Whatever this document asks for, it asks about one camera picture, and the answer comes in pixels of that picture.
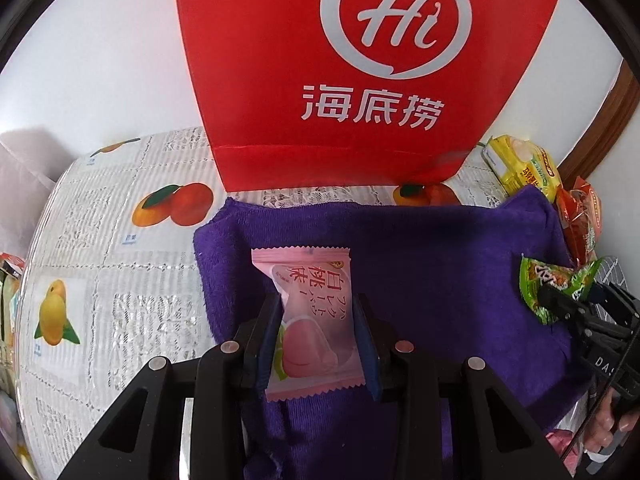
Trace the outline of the person right hand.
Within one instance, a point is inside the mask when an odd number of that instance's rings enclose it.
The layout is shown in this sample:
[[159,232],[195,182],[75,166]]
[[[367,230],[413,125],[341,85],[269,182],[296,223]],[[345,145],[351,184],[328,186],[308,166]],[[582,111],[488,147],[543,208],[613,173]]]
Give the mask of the person right hand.
[[629,432],[634,429],[639,419],[639,411],[634,410],[615,419],[612,413],[612,401],[618,397],[617,391],[609,388],[603,397],[597,411],[590,420],[584,432],[584,447],[588,452],[599,453],[602,448],[607,448],[613,441],[613,428]]

